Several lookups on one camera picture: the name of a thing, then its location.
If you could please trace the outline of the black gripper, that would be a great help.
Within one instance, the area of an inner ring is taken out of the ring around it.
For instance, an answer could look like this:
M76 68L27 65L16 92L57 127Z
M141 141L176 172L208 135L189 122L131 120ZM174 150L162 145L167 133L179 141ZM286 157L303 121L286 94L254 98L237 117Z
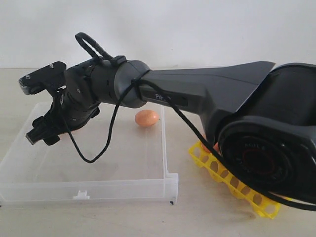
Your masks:
M41 140L48 146L54 145L60 141L59 135L78 130L97 116L99 105L94 103L86 108L68 92L59 92L48 112L32 122L33 128L26 133L26 138L32 145Z

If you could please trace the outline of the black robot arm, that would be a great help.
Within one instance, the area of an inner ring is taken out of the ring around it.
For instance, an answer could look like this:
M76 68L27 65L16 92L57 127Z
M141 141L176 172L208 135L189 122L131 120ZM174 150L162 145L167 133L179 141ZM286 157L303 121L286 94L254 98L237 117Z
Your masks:
M220 68L153 70L123 57L55 62L19 80L52 97L27 139L52 145L84 127L103 103L170 107L228 170L287 206L316 208L316 67L257 61Z

